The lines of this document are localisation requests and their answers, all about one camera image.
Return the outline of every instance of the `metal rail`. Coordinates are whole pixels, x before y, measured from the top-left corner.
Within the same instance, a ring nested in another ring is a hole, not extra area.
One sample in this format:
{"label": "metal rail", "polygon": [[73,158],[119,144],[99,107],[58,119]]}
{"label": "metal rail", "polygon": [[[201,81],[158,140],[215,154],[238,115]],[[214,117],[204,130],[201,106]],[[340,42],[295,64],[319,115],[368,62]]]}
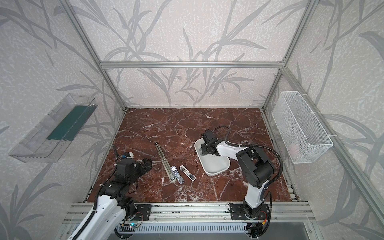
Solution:
{"label": "metal rail", "polygon": [[102,68],[281,68],[282,62],[139,62],[108,61]]}
{"label": "metal rail", "polygon": [[[254,222],[254,220],[231,220],[227,208],[228,202],[151,202],[151,205],[149,221],[144,223]],[[273,202],[272,205],[274,222],[316,221],[308,202]],[[73,204],[63,223],[80,223],[92,206],[93,203]]]}

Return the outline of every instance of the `white robotic arm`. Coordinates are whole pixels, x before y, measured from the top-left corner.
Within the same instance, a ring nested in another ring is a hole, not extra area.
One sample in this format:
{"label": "white robotic arm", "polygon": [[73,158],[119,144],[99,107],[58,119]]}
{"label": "white robotic arm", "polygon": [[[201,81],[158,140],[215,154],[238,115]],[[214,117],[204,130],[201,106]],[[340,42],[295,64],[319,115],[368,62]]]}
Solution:
{"label": "white robotic arm", "polygon": [[[276,181],[283,170],[281,157],[273,149],[263,145],[251,144],[241,145],[233,144],[227,141],[218,140],[213,131],[206,130],[203,134],[204,144],[201,145],[203,154],[212,154],[216,156],[226,156],[238,161],[246,180],[248,181],[248,190],[243,201],[244,215],[248,219],[255,219],[259,216],[261,207],[264,203],[264,192],[268,186]],[[280,169],[277,175],[272,178],[275,172],[275,166],[265,154],[263,149],[271,151],[279,160]]]}
{"label": "white robotic arm", "polygon": [[68,240],[105,240],[123,219],[133,218],[137,209],[134,200],[125,196],[130,185],[152,169],[152,161],[133,160],[133,154],[121,159],[114,146],[116,168],[114,180],[102,184],[95,197],[94,206]]}
{"label": "white robotic arm", "polygon": [[[220,156],[226,156],[237,161],[238,159],[236,154],[246,149],[246,147],[235,147],[228,145],[224,141],[219,143],[216,148]],[[244,200],[252,209],[255,209],[263,203],[261,194],[264,193],[263,188],[268,182],[269,180],[265,180],[265,182],[262,183],[261,188],[254,187],[248,183],[248,190]]]}

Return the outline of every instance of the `wallpaper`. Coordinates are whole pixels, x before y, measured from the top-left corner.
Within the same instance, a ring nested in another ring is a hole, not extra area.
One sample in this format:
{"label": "wallpaper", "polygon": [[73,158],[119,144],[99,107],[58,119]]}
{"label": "wallpaper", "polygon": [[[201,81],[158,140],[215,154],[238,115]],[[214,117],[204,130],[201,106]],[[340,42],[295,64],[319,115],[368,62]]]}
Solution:
{"label": "wallpaper", "polygon": [[384,197],[384,1],[319,5],[288,67]]}
{"label": "wallpaper", "polygon": [[127,106],[260,107],[277,69],[116,68],[108,72]]}
{"label": "wallpaper", "polygon": [[[54,238],[83,201],[123,116],[58,2],[0,1],[0,239]],[[9,151],[68,93],[94,96],[93,115],[57,163]]]}
{"label": "wallpaper", "polygon": [[344,171],[332,149],[313,163],[293,164],[272,117],[281,91],[293,91],[282,77],[266,107],[285,168],[301,201],[310,203],[325,240],[384,239],[384,229]]}
{"label": "wallpaper", "polygon": [[71,3],[102,61],[281,61],[307,0]]}

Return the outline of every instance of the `metal basket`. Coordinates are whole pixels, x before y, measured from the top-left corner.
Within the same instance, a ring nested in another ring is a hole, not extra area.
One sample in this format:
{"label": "metal basket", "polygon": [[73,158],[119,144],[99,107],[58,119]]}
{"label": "metal basket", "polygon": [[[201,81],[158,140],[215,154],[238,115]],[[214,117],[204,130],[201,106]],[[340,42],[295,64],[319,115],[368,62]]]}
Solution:
{"label": "metal basket", "polygon": [[281,92],[272,116],[293,163],[310,163],[333,146],[323,126],[297,91]]}

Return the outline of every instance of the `red wire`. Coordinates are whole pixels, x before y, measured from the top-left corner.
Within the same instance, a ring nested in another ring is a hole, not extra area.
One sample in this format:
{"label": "red wire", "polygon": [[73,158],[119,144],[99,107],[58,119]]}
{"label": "red wire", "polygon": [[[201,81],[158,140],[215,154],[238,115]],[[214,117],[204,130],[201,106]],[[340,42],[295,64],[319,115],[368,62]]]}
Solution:
{"label": "red wire", "polygon": [[265,213],[265,219],[264,219],[264,221],[266,221],[266,212],[264,212],[264,211],[260,211],[260,212],[263,212],[263,213]]}
{"label": "red wire", "polygon": [[135,213],[135,215],[136,214],[141,214],[141,223],[140,223],[140,226],[141,226],[141,224],[143,223],[143,220],[144,220],[144,215],[141,212],[137,212],[137,213]]}

